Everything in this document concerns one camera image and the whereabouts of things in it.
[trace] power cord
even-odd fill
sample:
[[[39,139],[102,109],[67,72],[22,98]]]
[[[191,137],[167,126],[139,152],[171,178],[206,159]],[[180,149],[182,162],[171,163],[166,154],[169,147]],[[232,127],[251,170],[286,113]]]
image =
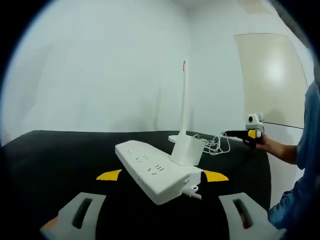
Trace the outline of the power cord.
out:
[[[221,138],[225,136],[226,137],[226,141],[228,143],[228,150],[227,151],[223,151],[221,149]],[[215,136],[212,140],[207,140],[207,139],[204,139],[204,138],[200,138],[200,136],[198,134],[194,135],[193,136],[194,138],[197,138],[197,139],[200,139],[202,141],[205,142],[205,146],[204,146],[204,150],[203,152],[206,153],[206,154],[210,154],[211,156],[216,156],[216,155],[219,155],[219,154],[226,154],[228,152],[230,152],[230,143],[229,143],[229,139],[228,139],[228,136],[225,132],[222,132],[220,133],[220,135],[218,136]]]

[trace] blue shirt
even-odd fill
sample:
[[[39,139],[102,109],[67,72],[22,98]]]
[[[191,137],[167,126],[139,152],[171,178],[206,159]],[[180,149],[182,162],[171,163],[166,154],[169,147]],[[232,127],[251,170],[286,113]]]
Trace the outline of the blue shirt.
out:
[[[304,129],[297,146],[296,164],[304,169],[303,177],[268,211],[268,220],[277,229],[295,227],[320,185],[320,86],[315,82],[305,94]]]

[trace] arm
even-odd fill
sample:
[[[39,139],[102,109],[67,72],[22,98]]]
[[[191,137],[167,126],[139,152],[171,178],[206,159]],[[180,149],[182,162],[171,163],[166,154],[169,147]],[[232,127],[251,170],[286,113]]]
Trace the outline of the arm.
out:
[[[277,141],[273,141],[267,137],[264,133],[262,134],[261,143],[256,144],[257,149],[265,150],[266,152],[274,155],[278,159],[288,163],[297,164],[297,146],[296,145],[284,145]]]

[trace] power strip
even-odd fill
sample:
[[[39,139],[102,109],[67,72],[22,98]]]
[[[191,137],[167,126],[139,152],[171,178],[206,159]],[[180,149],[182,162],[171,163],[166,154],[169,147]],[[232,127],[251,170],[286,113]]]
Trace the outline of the power strip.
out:
[[[169,154],[150,144],[126,141],[115,146],[115,154],[156,205],[180,196],[183,191],[191,196],[198,190],[202,169],[178,165]]]

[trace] white wall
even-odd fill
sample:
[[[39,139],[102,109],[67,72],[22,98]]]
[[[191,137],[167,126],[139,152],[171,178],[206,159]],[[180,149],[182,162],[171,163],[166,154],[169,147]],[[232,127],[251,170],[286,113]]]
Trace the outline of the white wall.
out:
[[[2,144],[32,130],[178,129],[189,47],[187,13],[169,0],[53,2],[9,66]]]
[[[287,35],[304,68],[307,82],[313,79],[313,62],[306,47],[297,39],[268,3],[268,14],[247,14],[238,0],[215,0],[188,11],[190,21],[191,126],[193,131],[218,134],[245,127],[242,67],[235,35],[274,33]],[[302,129],[267,124],[270,138],[284,144],[299,142]],[[296,166],[269,155],[272,196],[276,204],[284,191],[302,175]]]
[[[266,7],[271,14],[248,15],[238,0],[189,0],[188,13],[170,0],[52,3],[27,30],[10,63],[1,101],[2,144],[32,130],[177,130],[187,56],[189,129],[214,135],[244,128],[235,35],[289,36],[307,82],[313,81],[308,51],[273,7]],[[297,144],[302,134],[273,124],[265,130],[284,144]],[[273,205],[302,173],[273,157],[269,161]]]
[[[171,0],[171,1],[179,4],[182,8],[188,11],[200,5],[204,5],[211,0]]]

